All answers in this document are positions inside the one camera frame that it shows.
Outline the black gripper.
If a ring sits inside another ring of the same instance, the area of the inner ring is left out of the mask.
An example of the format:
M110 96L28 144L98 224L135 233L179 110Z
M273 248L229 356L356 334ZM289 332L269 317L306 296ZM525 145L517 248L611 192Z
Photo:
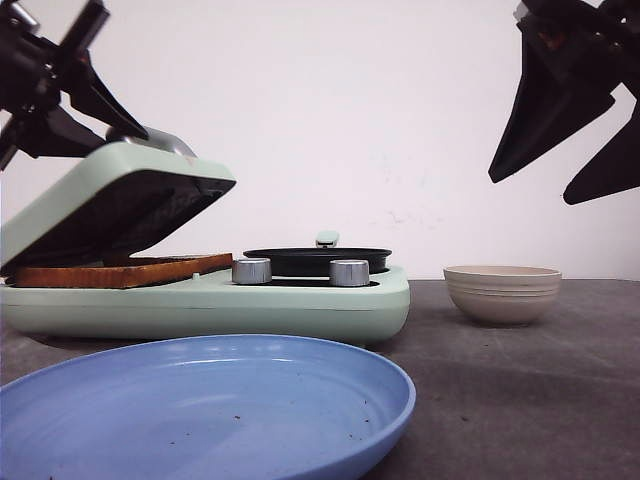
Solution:
M639 187L639 3L522 1L522 73L489 176L523 169L598 118L615 85L636 103L629 121L578 172L563 193L575 205Z
M32 158L84 157L105 144L60 105L71 106L118 133L148 139L147 130L115 99L94 70L89 46L109 12L101 1L85 4L63 40L37 35L39 23L17 1L1 3L1 167L19 151Z

